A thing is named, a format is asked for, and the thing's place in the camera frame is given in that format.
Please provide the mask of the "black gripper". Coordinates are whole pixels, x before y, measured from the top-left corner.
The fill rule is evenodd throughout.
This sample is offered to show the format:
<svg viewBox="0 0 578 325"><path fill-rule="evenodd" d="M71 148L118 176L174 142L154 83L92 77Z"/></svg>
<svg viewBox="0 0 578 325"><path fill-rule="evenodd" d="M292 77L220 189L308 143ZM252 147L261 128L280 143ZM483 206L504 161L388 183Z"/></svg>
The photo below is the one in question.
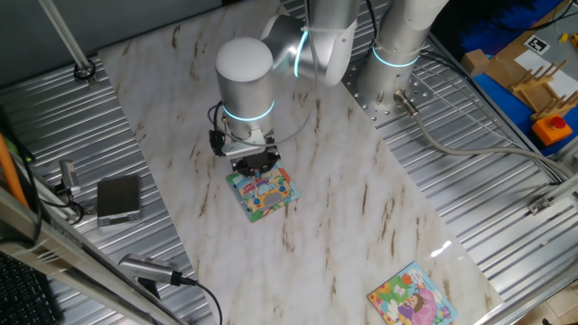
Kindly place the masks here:
<svg viewBox="0 0 578 325"><path fill-rule="evenodd" d="M241 174L244 177L250 177L251 170L260 170L262 174L272 171L279 160L280 154L273 148L271 150L267 149L262 153L255 153L243 158L234 159L231 161L231 165L235 173Z"/></svg>

